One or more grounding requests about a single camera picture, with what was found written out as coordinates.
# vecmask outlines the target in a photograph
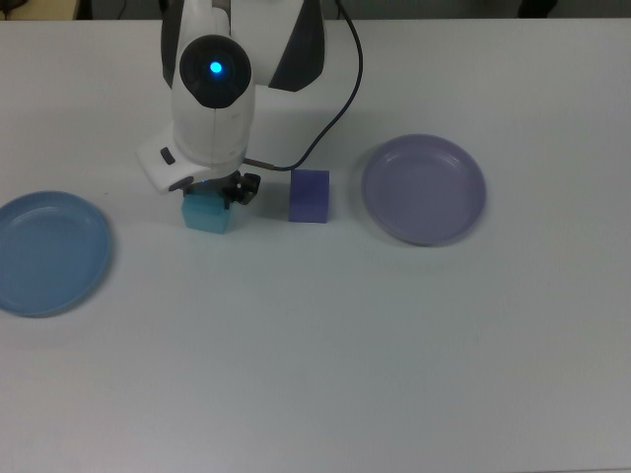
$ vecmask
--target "light blue plate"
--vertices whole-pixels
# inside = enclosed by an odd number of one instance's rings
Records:
[[[109,263],[107,223],[89,202],[37,192],[0,209],[0,309],[45,316],[78,302]]]

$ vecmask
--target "table surface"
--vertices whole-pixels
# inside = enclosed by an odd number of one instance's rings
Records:
[[[289,164],[352,87],[257,91],[249,155]],[[631,467],[631,21],[358,23],[365,83],[309,161],[331,221],[263,175],[231,231],[187,230],[135,148],[170,120],[159,23],[0,29],[0,201],[79,194],[115,252],[84,304],[0,313],[3,471],[468,473]],[[430,133],[488,181],[443,248],[368,217],[361,170]]]
[[[13,10],[9,20],[74,20],[80,0],[29,0]]]

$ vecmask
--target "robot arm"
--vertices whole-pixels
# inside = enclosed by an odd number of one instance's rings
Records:
[[[162,192],[221,181],[244,161],[254,85],[296,92],[320,75],[319,0],[175,0],[162,57],[174,120],[140,163]]]

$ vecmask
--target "lavender plate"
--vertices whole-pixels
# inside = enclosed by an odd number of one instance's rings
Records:
[[[484,175],[458,145],[407,135],[383,144],[364,170],[364,202],[395,237],[434,246],[464,237],[486,203]]]

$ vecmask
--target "cube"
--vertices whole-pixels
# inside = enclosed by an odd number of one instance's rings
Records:
[[[289,221],[325,224],[328,221],[328,197],[328,170],[293,170]]]
[[[213,192],[187,194],[181,204],[181,213],[190,229],[223,235],[228,229],[231,210],[225,208],[224,198]]]

